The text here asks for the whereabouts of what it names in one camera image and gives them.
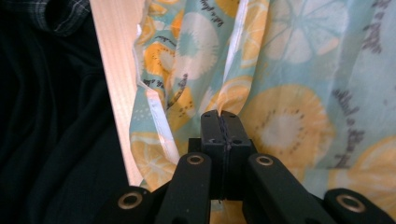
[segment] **dark cloth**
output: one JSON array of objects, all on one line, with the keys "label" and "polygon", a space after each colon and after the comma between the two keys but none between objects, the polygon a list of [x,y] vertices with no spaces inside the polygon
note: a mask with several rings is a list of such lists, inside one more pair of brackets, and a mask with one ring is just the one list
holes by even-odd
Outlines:
[{"label": "dark cloth", "polygon": [[91,14],[59,37],[0,11],[0,223],[92,223],[126,186]]},{"label": "dark cloth", "polygon": [[89,0],[0,0],[0,7],[60,36],[73,34],[91,12]]}]

